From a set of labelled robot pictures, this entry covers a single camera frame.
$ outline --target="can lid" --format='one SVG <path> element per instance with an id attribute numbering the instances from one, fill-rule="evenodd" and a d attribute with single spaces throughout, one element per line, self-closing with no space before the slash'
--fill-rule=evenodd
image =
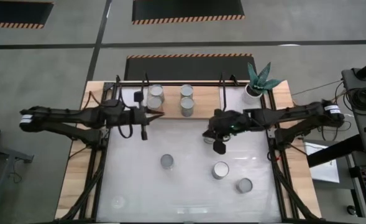
<path id="1" fill-rule="evenodd" d="M 149 108 L 156 109 L 156 108 L 159 108 L 161 105 L 162 105 L 162 100 L 159 97 L 153 96 L 147 100 L 147 106 Z"/>
<path id="2" fill-rule="evenodd" d="M 180 90 L 180 93 L 183 95 L 183 96 L 191 96 L 194 92 L 194 89 L 191 85 L 182 85 L 181 86 L 181 90 Z"/>
<path id="3" fill-rule="evenodd" d="M 184 109 L 192 109 L 194 107 L 194 101 L 190 97 L 183 97 L 180 101 L 180 105 Z"/>
<path id="4" fill-rule="evenodd" d="M 219 177 L 225 177 L 229 172 L 229 167 L 225 162 L 218 162 L 213 167 L 214 173 Z"/>
<path id="5" fill-rule="evenodd" d="M 150 94 L 153 96 L 160 96 L 163 93 L 163 88 L 161 85 L 150 86 Z"/>
<path id="6" fill-rule="evenodd" d="M 237 190 L 242 194 L 250 192 L 252 188 L 252 181 L 250 181 L 248 178 L 243 178 L 237 183 Z"/>
<path id="7" fill-rule="evenodd" d="M 160 158 L 160 164 L 163 168 L 170 168 L 173 165 L 173 157 L 169 154 L 165 154 Z"/>

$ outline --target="tin can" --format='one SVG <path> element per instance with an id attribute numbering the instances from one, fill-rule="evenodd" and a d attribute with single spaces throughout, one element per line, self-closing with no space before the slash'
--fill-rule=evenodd
<path id="1" fill-rule="evenodd" d="M 193 98 L 194 95 L 194 88 L 191 85 L 182 85 L 180 88 L 180 96 L 181 98 L 184 97 L 189 97 L 189 98 Z"/>
<path id="2" fill-rule="evenodd" d="M 230 168 L 225 162 L 218 162 L 212 168 L 212 175 L 215 179 L 221 180 L 229 173 Z"/>
<path id="3" fill-rule="evenodd" d="M 152 110 L 160 110 L 162 108 L 162 99 L 157 96 L 150 96 L 147 99 L 147 107 Z"/>
<path id="4" fill-rule="evenodd" d="M 171 155 L 165 154 L 160 158 L 160 164 L 164 169 L 171 169 L 174 164 L 174 159 Z"/>
<path id="5" fill-rule="evenodd" d="M 149 88 L 150 96 L 159 97 L 162 103 L 165 101 L 165 95 L 163 94 L 163 87 L 161 85 L 151 85 Z"/>
<path id="6" fill-rule="evenodd" d="M 244 194 L 250 192 L 253 189 L 253 184 L 248 178 L 243 178 L 237 182 L 236 187 L 239 193 Z"/>
<path id="7" fill-rule="evenodd" d="M 180 100 L 181 114 L 184 117 L 190 117 L 194 113 L 194 100 L 184 97 Z"/>
<path id="8" fill-rule="evenodd" d="M 203 141 L 207 144 L 213 144 L 216 140 L 214 140 L 213 138 L 209 138 L 209 137 L 204 137 Z"/>

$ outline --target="gray floor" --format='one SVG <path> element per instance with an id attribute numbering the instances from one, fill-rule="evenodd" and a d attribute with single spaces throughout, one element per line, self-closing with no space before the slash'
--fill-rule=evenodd
<path id="1" fill-rule="evenodd" d="M 41 30 L 0 29 L 0 45 L 94 44 L 106 0 L 56 1 Z M 242 0 L 242 21 L 131 25 L 132 1 L 112 2 L 103 43 L 366 40 L 366 0 Z M 32 223 L 53 219 L 71 141 L 51 133 L 24 133 L 19 111 L 43 105 L 77 108 L 85 87 L 92 49 L 0 50 L 0 143 L 33 153 L 33 164 L 16 166 L 24 180 L 8 184 L 0 204 L 0 223 Z M 366 64 L 366 45 L 176 47 L 101 49 L 94 80 L 123 77 L 131 54 L 252 53 L 256 66 L 272 63 L 271 76 L 287 79 L 298 93 L 341 78 L 343 69 Z M 338 83 L 294 95 L 297 104 L 331 99 Z M 357 133 L 350 111 L 341 106 L 353 126 L 337 140 Z M 332 132 L 326 133 L 331 139 Z M 313 131 L 308 139 L 321 139 Z M 316 189 L 324 218 L 366 223 L 345 207 L 347 190 Z"/>
<path id="2" fill-rule="evenodd" d="M 133 1 L 114 1 L 105 43 L 364 40 L 366 0 L 242 0 L 246 18 L 131 25 Z"/>
<path id="3" fill-rule="evenodd" d="M 34 154 L 17 163 L 23 181 L 5 184 L 0 223 L 33 223 L 54 217 L 71 141 L 52 133 L 25 133 L 19 111 L 42 105 L 78 109 L 92 50 L 0 50 L 0 143 Z"/>

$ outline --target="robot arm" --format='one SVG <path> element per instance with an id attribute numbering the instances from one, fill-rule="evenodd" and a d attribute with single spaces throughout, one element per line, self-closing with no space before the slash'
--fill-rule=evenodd
<path id="1" fill-rule="evenodd" d="M 103 136 L 99 128 L 139 124 L 142 126 L 142 139 L 147 140 L 145 126 L 163 116 L 163 113 L 143 107 L 142 98 L 141 91 L 135 93 L 135 101 L 137 99 L 139 107 L 126 107 L 121 100 L 107 100 L 97 107 L 83 110 L 35 106 L 20 112 L 20 128 L 27 132 L 50 131 L 73 140 L 80 139 L 87 146 L 93 146 L 98 144 Z M 148 118 L 146 113 L 155 115 Z M 90 129 L 84 130 L 64 123 L 83 124 Z"/>
<path id="2" fill-rule="evenodd" d="M 302 121 L 290 128 L 275 130 L 275 149 L 286 148 L 295 137 L 307 135 L 314 128 L 338 128 L 344 124 L 344 115 L 336 104 L 326 100 L 282 110 L 247 109 L 239 113 L 217 109 L 203 136 L 214 139 L 213 149 L 219 154 L 225 154 L 226 146 L 223 142 L 228 141 L 231 135 L 245 131 L 263 131 L 278 123 L 297 120 Z"/>

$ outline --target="white tabletop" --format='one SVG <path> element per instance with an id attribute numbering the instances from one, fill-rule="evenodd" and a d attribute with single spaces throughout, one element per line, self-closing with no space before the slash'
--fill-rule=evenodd
<path id="1" fill-rule="evenodd" d="M 124 100 L 133 105 L 124 87 Z M 243 88 L 227 88 L 227 109 L 260 107 L 244 105 Z M 280 212 L 265 132 L 247 132 L 226 143 L 219 155 L 203 141 L 205 119 L 157 119 L 147 126 L 148 141 L 142 141 L 140 126 L 130 139 L 117 128 L 111 130 L 98 222 L 279 222 Z M 123 127 L 125 135 L 128 129 Z M 160 158 L 170 154 L 172 169 Z M 211 170 L 223 161 L 228 175 L 216 180 Z M 249 178 L 253 189 L 240 194 L 236 183 Z"/>

